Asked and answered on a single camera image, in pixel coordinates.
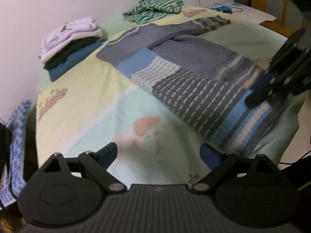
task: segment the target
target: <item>folded dark green shirt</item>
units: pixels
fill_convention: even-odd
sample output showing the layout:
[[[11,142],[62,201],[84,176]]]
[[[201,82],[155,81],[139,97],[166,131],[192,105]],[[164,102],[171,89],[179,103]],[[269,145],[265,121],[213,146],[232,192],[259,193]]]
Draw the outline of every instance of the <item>folded dark green shirt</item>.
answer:
[[[66,45],[63,49],[61,49],[58,53],[56,53],[52,58],[50,58],[45,64],[44,69],[51,70],[57,67],[59,64],[64,63],[67,57],[74,53],[75,51],[84,48],[90,44],[95,43],[99,37],[86,37],[77,40],[71,41],[68,45]]]

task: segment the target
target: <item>folded clothes stack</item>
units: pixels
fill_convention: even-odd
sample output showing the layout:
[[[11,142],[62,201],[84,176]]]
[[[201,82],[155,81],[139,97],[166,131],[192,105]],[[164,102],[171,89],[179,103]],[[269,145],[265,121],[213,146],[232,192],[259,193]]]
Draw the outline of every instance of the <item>folded clothes stack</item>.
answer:
[[[51,81],[56,81],[101,46],[102,35],[91,17],[74,20],[46,35],[41,41],[39,58],[49,71]]]

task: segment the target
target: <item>cartoon print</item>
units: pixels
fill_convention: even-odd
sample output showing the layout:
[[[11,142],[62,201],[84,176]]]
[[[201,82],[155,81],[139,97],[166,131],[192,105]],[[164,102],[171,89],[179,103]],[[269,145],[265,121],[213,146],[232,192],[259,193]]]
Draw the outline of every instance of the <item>cartoon print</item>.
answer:
[[[48,97],[45,100],[45,104],[43,106],[43,103],[39,103],[37,105],[37,109],[41,108],[39,111],[39,119],[38,121],[41,120],[41,118],[45,115],[46,112],[48,112],[49,109],[51,109],[59,100],[63,99],[65,95],[67,94],[68,89],[56,89],[51,91],[51,98]]]
[[[134,149],[148,149],[149,152],[155,153],[161,149],[157,137],[160,134],[159,126],[160,117],[141,117],[134,121],[135,134],[115,135],[113,142],[118,146],[118,159],[124,158]]]
[[[195,15],[199,15],[202,12],[206,12],[206,9],[199,9],[199,10],[193,10],[193,9],[189,9],[189,10],[185,10],[183,11],[183,16],[184,17],[193,17]]]

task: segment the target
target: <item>folded white shirt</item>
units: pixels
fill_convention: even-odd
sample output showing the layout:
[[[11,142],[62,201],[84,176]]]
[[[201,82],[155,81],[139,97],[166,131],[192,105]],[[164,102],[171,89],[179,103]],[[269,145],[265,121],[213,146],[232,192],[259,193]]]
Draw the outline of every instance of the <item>folded white shirt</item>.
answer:
[[[65,41],[59,43],[52,49],[42,52],[39,56],[42,63],[47,62],[50,58],[52,58],[56,53],[58,53],[61,49],[63,49],[67,44],[69,44],[72,40],[81,39],[85,37],[102,37],[103,33],[101,29],[96,29],[94,31],[87,31],[87,32],[76,32],[73,33],[69,38]]]
[[[97,28],[96,22],[91,17],[84,17],[81,19],[69,22],[61,27],[56,28],[48,33],[41,41],[42,53],[48,52],[55,46],[64,42],[72,34],[76,32],[94,31]]]

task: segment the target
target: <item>black cable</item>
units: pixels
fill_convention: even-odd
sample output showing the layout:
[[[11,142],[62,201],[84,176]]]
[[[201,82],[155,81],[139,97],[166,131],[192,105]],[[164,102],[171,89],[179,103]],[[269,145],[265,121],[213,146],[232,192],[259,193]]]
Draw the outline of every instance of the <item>black cable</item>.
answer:
[[[293,163],[296,163],[296,162],[298,162],[299,160],[303,159],[303,158],[304,158],[305,156],[307,156],[310,152],[311,152],[311,150],[308,151],[308,152],[307,152],[306,154],[304,154],[300,159],[296,160],[296,161],[293,162]],[[282,165],[292,165],[293,163],[283,163],[283,162],[280,162],[280,164],[282,164]]]
[[[220,6],[224,6],[224,7],[230,7],[230,8],[238,9],[237,11],[232,11],[232,13],[244,11],[244,9],[242,9],[242,8],[232,7],[232,6],[229,6],[229,5],[222,5],[220,3],[215,3],[215,8],[217,8],[217,4],[220,5]]]

